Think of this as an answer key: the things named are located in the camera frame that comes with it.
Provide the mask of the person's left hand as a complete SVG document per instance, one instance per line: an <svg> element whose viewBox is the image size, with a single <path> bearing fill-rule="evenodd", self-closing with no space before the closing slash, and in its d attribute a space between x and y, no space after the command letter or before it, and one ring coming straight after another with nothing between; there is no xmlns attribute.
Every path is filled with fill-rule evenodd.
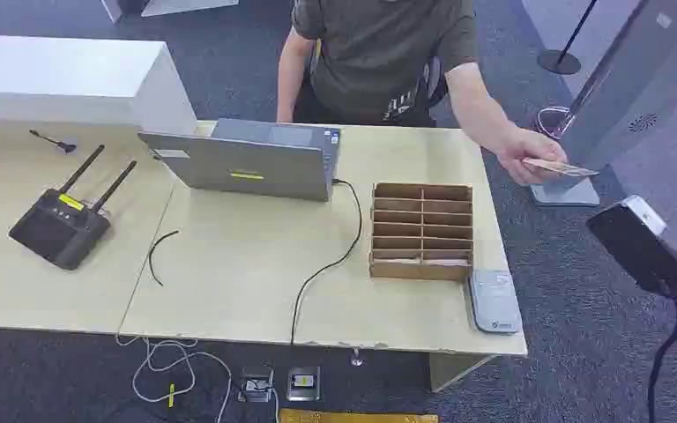
<svg viewBox="0 0 677 423"><path fill-rule="evenodd" d="M541 184L554 175L551 171L525 163L525 159L568 162L565 151L557 142L522 128L507 130L491 152L511 178L522 186Z"/></svg>

